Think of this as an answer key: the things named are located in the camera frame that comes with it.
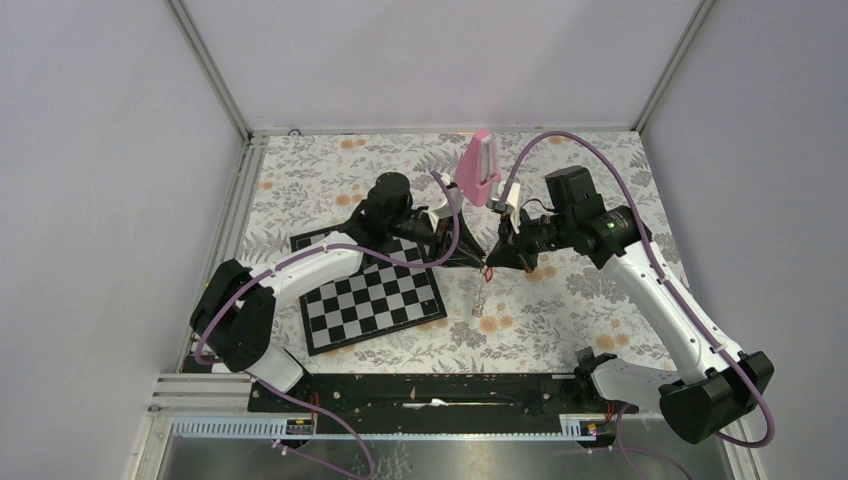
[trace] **pink object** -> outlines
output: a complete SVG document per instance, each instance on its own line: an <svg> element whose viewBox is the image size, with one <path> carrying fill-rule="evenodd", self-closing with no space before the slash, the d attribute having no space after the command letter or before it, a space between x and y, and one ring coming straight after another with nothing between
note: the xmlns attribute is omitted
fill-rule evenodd
<svg viewBox="0 0 848 480"><path fill-rule="evenodd" d="M489 200L492 184L501 181L495 136L480 130L471 137L471 143L456 168L454 181L469 202L482 207Z"/></svg>

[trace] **wall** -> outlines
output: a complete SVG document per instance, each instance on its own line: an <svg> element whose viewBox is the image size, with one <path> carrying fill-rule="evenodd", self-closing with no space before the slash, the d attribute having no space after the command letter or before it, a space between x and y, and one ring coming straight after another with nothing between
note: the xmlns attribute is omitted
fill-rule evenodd
<svg viewBox="0 0 848 480"><path fill-rule="evenodd" d="M238 151L164 2L0 6L0 478L123 473Z"/></svg>
<svg viewBox="0 0 848 480"><path fill-rule="evenodd" d="M186 2L256 129L629 126L698 0Z"/></svg>
<svg viewBox="0 0 848 480"><path fill-rule="evenodd" d="M846 19L720 3L644 137L696 296L774 361L771 480L845 475Z"/></svg>

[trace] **chessboard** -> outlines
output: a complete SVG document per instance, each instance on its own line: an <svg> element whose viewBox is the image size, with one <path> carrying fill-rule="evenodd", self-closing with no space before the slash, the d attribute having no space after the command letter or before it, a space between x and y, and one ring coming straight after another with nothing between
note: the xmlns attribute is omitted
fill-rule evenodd
<svg viewBox="0 0 848 480"><path fill-rule="evenodd" d="M318 243L334 230L293 236L292 251ZM387 254L423 263L425 252L416 243L395 239ZM300 310L310 356L447 316L429 268L409 269L383 260L303 295Z"/></svg>

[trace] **flower pattern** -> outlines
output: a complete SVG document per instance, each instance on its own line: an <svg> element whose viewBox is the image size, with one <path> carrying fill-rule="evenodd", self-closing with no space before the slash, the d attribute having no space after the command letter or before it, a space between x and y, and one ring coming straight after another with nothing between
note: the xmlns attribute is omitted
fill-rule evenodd
<svg viewBox="0 0 848 480"><path fill-rule="evenodd" d="M535 134L497 135L501 169ZM639 210L670 269L685 282L680 257L641 141L631 132L587 133L628 180ZM430 169L453 173L470 141L468 134L393 134L271 137L242 240L244 264L278 261L290 251L288 238L344 221L383 172L406 175L415 205L436 205L441 191ZM524 199L546 203L544 175L568 165L589 169L608 207L625 203L615 180L575 142L552 137L528 155L518 172ZM528 210L535 216L533 204ZM471 232L487 251L497 241L497 216L467 204ZM574 352L586 346L625 360L672 368L659 338L615 283L570 250L539 256L533 273L496 269L484 283L482 318L477 303L481 274L471 269L433 272L449 318L309 357L296 302L278 308L272 341L313 373L568 372Z"/></svg>

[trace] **gray floor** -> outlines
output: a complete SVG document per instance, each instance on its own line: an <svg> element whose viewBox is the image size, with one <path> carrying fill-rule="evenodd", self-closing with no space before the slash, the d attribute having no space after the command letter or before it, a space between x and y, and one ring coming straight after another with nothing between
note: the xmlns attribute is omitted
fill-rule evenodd
<svg viewBox="0 0 848 480"><path fill-rule="evenodd" d="M630 446L653 448L681 462L695 479L733 478L724 447L715 439L689 445L659 420L630 420L623 426ZM638 479L620 453L570 455L573 442L532 441L378 441L370 442L379 465L377 479ZM304 451L366 473L353 441L313 441ZM638 453L636 464L652 480L685 478L664 461ZM324 467L271 450L266 440L174 439L165 479L337 480Z"/></svg>

